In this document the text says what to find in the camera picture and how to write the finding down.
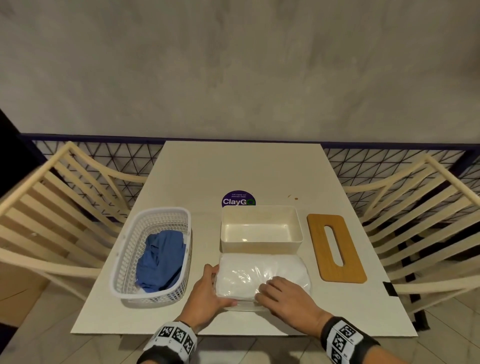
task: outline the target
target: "white plastic basket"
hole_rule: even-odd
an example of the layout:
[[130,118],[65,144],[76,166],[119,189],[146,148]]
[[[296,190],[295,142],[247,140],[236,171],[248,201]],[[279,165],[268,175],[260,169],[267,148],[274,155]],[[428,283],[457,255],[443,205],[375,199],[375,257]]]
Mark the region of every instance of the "white plastic basket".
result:
[[[177,283],[167,290],[144,293],[135,284],[137,261],[144,253],[147,237],[162,230],[176,230],[183,233],[183,242],[186,247],[180,277]],[[129,307],[163,306],[181,299],[187,288],[192,256],[190,212],[182,207],[156,207],[141,211],[135,216],[123,238],[110,276],[112,294],[122,299]]]

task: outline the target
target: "purple round sticker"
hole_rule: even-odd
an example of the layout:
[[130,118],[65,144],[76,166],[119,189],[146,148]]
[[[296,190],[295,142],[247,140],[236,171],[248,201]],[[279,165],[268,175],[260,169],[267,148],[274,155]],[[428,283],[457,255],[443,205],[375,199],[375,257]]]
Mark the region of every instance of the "purple round sticker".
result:
[[255,205],[255,198],[245,191],[232,191],[223,196],[223,206],[253,206]]

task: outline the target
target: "clear plastic wrap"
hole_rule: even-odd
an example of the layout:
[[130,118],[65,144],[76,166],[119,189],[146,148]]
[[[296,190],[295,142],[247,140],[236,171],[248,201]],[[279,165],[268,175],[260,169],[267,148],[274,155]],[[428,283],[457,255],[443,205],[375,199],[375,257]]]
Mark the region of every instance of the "clear plastic wrap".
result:
[[226,253],[220,256],[219,264],[215,291],[219,297],[237,299],[239,304],[234,310],[258,310],[258,287],[275,276],[297,283],[310,294],[310,277],[297,255]]

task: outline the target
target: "brown wooden board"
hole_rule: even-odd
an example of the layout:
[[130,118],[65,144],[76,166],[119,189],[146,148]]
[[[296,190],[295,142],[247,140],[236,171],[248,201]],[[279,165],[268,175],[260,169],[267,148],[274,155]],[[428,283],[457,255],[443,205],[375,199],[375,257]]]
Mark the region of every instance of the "brown wooden board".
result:
[[[327,282],[365,283],[367,275],[363,270],[343,217],[339,215],[309,214],[307,222],[320,277]],[[333,230],[343,260],[342,267],[333,260],[325,226],[329,226]]]

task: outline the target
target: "blue fabric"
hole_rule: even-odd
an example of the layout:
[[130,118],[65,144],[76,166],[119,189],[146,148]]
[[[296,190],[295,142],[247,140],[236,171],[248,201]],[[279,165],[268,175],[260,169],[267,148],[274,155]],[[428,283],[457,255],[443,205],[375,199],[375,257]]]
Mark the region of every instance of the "blue fabric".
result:
[[151,234],[137,262],[137,284],[147,293],[171,288],[179,279],[185,256],[183,234],[164,230]]

